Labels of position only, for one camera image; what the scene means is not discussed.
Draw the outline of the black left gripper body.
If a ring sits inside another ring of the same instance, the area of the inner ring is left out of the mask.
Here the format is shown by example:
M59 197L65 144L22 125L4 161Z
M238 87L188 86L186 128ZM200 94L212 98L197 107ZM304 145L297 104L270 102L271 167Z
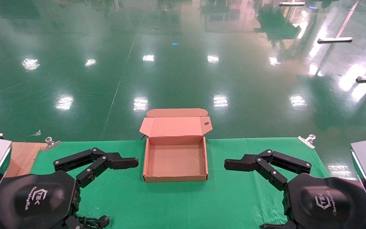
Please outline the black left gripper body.
M1 229L64 229L77 183L63 171L6 178L0 185Z

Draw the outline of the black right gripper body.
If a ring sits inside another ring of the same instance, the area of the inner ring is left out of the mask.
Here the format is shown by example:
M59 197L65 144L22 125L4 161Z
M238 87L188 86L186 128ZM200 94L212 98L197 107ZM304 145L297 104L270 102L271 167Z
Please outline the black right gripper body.
M303 173L287 185L286 215L298 229L363 229L366 192L359 181Z

